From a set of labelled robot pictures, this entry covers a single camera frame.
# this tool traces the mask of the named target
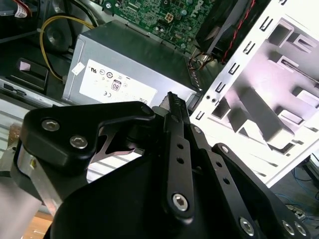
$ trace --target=power supply label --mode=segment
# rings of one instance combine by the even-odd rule
[[[157,90],[98,62],[89,60],[80,93],[102,103],[141,101],[149,105]]]

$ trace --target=motherboard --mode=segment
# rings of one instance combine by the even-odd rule
[[[92,0],[184,52],[194,40],[215,0]]]

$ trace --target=screw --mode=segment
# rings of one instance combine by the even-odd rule
[[[35,159],[31,159],[31,162],[30,162],[30,167],[34,170],[36,168],[36,161]]]
[[[294,229],[286,221],[282,220],[282,223],[284,225],[284,229],[286,229],[290,235],[295,235]]]
[[[239,223],[241,228],[245,231],[247,235],[252,237],[255,234],[253,226],[246,218],[241,217]]]
[[[88,146],[88,141],[86,141],[85,137],[75,135],[70,138],[70,144],[78,149],[83,149]]]
[[[296,226],[297,230],[301,233],[301,235],[307,236],[307,233],[302,226],[300,226],[297,222],[295,222],[295,226]]]
[[[194,130],[195,130],[197,133],[201,133],[200,128],[198,128],[197,126],[194,126]]]
[[[228,148],[226,148],[225,146],[221,146],[221,149],[222,149],[225,153],[229,153]]]
[[[182,212],[185,212],[188,208],[188,202],[182,194],[179,194],[179,193],[174,194],[173,203]]]
[[[47,131],[57,131],[60,129],[60,125],[57,121],[52,119],[46,119],[42,122],[42,128],[44,128]]]

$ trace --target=yellow wire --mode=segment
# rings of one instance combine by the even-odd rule
[[[45,53],[45,50],[44,50],[43,35],[44,35],[44,30],[45,30],[45,28],[46,28],[50,23],[52,23],[52,22],[55,21],[55,20],[62,19],[62,18],[76,21],[76,22],[78,22],[78,23],[80,23],[80,24],[85,25],[85,26],[86,26],[87,28],[89,28],[89,29],[93,29],[93,28],[94,28],[93,25],[91,25],[91,24],[89,24],[89,23],[87,23],[87,22],[85,22],[85,21],[83,21],[83,20],[81,20],[81,19],[78,19],[78,18],[75,18],[75,17],[71,17],[71,16],[62,16],[62,15],[50,17],[50,18],[48,18],[48,19],[44,22],[44,24],[42,25],[41,33],[40,33],[40,48],[41,48],[41,52],[42,52],[42,55],[43,55],[43,58],[44,58],[44,61],[45,61],[46,65],[47,65],[48,68],[50,69],[50,72],[52,73],[52,75],[53,75],[54,77],[56,77],[56,78],[59,79],[60,81],[63,81],[63,79],[60,78],[60,77],[58,77],[58,76],[54,73],[54,70],[50,67],[48,58],[47,58],[46,53]]]

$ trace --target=capacitor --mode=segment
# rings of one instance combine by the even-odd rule
[[[186,15],[187,15],[187,11],[186,11],[185,9],[183,9],[182,11],[180,11],[180,14],[181,14],[182,16],[186,16]]]

